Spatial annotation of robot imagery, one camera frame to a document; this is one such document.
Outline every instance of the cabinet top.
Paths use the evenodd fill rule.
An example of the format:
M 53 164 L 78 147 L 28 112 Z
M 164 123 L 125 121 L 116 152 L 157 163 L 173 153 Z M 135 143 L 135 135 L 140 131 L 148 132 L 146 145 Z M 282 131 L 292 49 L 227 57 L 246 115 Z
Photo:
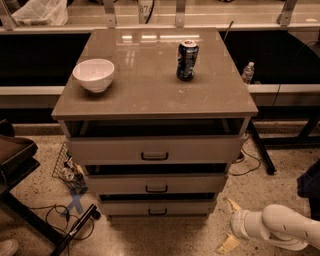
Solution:
M 192 81 L 177 78 L 180 42 L 193 39 L 199 54 Z M 257 113 L 228 50 L 212 28 L 94 30 L 79 60 L 115 65 L 104 92 L 83 89 L 71 75 L 52 116 L 56 120 L 246 117 Z

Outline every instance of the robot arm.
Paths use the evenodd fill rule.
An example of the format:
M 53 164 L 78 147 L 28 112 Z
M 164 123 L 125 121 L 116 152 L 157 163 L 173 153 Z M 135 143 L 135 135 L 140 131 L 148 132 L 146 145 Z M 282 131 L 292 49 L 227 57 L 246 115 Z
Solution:
M 284 249 L 299 251 L 308 244 L 320 250 L 320 222 L 283 205 L 272 204 L 262 212 L 237 209 L 231 228 L 238 238 L 262 239 Z

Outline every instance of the soda can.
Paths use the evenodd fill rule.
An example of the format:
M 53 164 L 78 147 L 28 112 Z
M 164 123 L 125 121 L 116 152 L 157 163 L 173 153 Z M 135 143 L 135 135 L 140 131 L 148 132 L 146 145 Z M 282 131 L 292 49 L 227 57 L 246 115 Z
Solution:
M 177 77 L 183 81 L 190 81 L 194 77 L 199 46 L 194 40 L 183 40 L 178 47 Z

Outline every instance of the white plastic bag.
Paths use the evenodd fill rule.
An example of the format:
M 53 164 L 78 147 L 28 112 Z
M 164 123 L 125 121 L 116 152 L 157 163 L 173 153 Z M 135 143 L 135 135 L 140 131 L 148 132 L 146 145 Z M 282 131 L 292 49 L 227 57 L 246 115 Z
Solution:
M 64 25 L 68 21 L 67 0 L 29 0 L 12 14 L 18 25 Z

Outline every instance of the black cable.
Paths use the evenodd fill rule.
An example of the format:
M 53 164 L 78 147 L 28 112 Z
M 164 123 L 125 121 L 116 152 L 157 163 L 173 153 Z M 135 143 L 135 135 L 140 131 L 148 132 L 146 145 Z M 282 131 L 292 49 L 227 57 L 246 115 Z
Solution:
M 224 35 L 223 42 L 226 42 L 227 36 L 228 36 L 228 34 L 229 34 L 229 31 L 230 31 L 231 26 L 233 25 L 233 23 L 234 23 L 234 21 L 232 20 L 232 21 L 230 22 L 228 28 L 227 28 L 226 34 Z
M 153 8 L 154 8 L 154 0 L 152 0 L 152 5 L 151 5 L 151 8 L 150 8 L 149 16 L 148 16 L 145 24 L 148 24 L 149 20 L 151 19 L 151 16 L 152 16 L 152 13 L 153 13 Z
M 73 225 L 72 225 L 72 227 L 70 228 L 70 230 L 72 230 L 72 229 L 74 228 L 74 226 L 77 225 L 77 224 L 79 223 L 79 221 L 80 221 L 80 218 L 78 218 L 78 217 L 75 216 L 75 215 L 70 214 L 68 208 L 65 207 L 64 205 L 57 205 L 57 204 L 55 204 L 55 205 L 50 205 L 50 206 L 33 207 L 33 208 L 28 207 L 28 208 L 29 208 L 30 210 L 50 209 L 50 210 L 47 212 L 47 214 L 46 214 L 45 222 L 46 222 L 50 227 L 56 229 L 57 231 L 61 232 L 61 233 L 64 234 L 64 235 L 66 235 L 66 234 L 68 233 L 68 232 L 66 231 L 66 229 L 67 229 L 68 226 L 69 226 L 70 217 L 73 217 L 73 218 L 76 218 L 76 219 L 77 219 L 77 220 L 73 223 Z M 64 213 L 64 212 L 59 211 L 58 208 L 63 208 L 67 213 Z M 58 214 L 60 214 L 60 215 L 65 215 L 65 216 L 66 216 L 66 222 L 67 222 L 67 223 L 66 223 L 66 226 L 65 226 L 64 229 L 58 228 L 58 227 L 53 226 L 53 225 L 51 225 L 51 224 L 49 223 L 48 218 L 49 218 L 50 213 L 51 213 L 53 210 L 55 210 L 55 211 L 56 211 Z M 75 237 L 74 237 L 73 240 L 83 241 L 83 240 L 89 238 L 89 237 L 92 235 L 92 233 L 93 233 L 93 231 L 94 231 L 94 222 L 93 222 L 93 220 L 92 220 L 91 218 L 90 218 L 90 221 L 91 221 L 91 223 L 92 223 L 92 228 L 91 228 L 89 234 L 88 234 L 87 236 L 83 237 L 83 238 L 75 238 Z
M 228 171 L 228 173 L 229 173 L 230 175 L 232 175 L 232 176 L 237 176 L 237 177 L 239 177 L 239 176 L 246 175 L 246 174 L 248 174 L 248 173 L 250 173 L 250 172 L 253 172 L 253 171 L 259 169 L 260 166 L 261 166 L 261 160 L 260 160 L 259 158 L 255 157 L 255 156 L 253 156 L 253 155 L 250 155 L 249 153 L 247 153 L 247 152 L 243 149 L 243 147 L 242 147 L 241 151 L 243 151 L 243 153 L 246 154 L 247 156 L 249 156 L 249 157 L 257 160 L 257 161 L 258 161 L 258 165 L 257 165 L 256 167 L 254 167 L 254 168 L 249 169 L 248 171 L 246 171 L 246 172 L 244 172 L 244 173 L 239 173 L 239 174 L 237 174 L 237 173 L 232 173 L 232 172 Z M 241 163 L 241 162 L 243 162 L 243 161 L 244 161 L 244 158 L 243 158 L 241 161 L 238 161 L 238 162 L 236 162 L 236 163 L 238 164 L 238 163 Z

